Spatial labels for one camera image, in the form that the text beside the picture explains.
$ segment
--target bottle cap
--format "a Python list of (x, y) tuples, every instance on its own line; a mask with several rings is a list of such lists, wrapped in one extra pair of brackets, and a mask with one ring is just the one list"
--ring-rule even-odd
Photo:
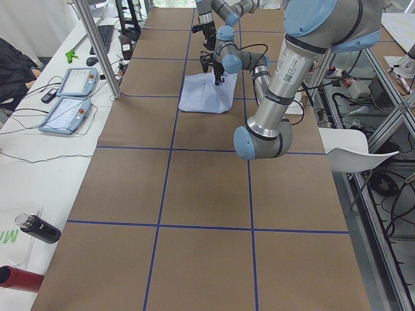
[(16, 217), (14, 223), (20, 228), (28, 229), (33, 223), (33, 217), (29, 216), (28, 214), (21, 213)]

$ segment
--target light blue fabric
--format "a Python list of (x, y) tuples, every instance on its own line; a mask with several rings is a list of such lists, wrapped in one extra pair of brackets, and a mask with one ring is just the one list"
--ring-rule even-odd
[(222, 113), (232, 108), (237, 74), (224, 73), (225, 82), (215, 85), (213, 73), (186, 76), (179, 109), (192, 112)]

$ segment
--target keyboard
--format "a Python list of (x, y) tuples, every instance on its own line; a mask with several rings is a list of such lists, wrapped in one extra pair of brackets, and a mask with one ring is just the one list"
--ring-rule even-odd
[[(114, 25), (99, 25), (98, 33), (101, 37), (102, 43), (104, 44), (105, 51), (108, 53), (110, 51), (110, 46), (112, 42), (112, 34), (114, 32)], [(89, 52), (91, 55), (95, 55), (93, 47)]]

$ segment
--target white chair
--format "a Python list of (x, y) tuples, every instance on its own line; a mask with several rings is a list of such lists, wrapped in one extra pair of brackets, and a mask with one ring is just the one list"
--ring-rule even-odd
[(331, 170), (357, 173), (373, 170), (399, 152), (370, 154), (365, 134), (357, 130), (319, 128)]

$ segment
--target metal pole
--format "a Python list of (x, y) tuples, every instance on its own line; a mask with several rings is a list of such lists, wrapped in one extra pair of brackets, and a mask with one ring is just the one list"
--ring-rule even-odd
[(95, 26), (95, 22), (92, 18), (91, 12), (89, 11), (89, 6), (85, 0), (73, 0), (73, 3), (78, 10), (79, 17), (84, 24), (86, 34), (88, 35), (88, 38), (93, 46), (93, 50), (98, 57), (98, 61), (104, 71), (105, 78), (110, 85), (112, 94), (114, 95), (114, 98), (117, 99), (120, 97), (121, 90), (117, 79), (115, 79), (110, 60), (106, 55), (98, 29)]

